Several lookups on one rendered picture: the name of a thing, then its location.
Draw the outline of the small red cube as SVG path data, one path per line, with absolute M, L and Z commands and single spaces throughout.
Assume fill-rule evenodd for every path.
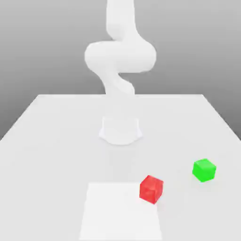
M 161 197 L 164 182 L 158 178 L 148 175 L 141 183 L 139 197 L 147 202 L 155 204 Z

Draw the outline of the small green cube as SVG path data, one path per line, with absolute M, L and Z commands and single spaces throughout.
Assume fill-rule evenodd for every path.
M 216 173 L 216 165 L 208 159 L 197 160 L 193 164 L 192 174 L 201 182 L 214 179 Z

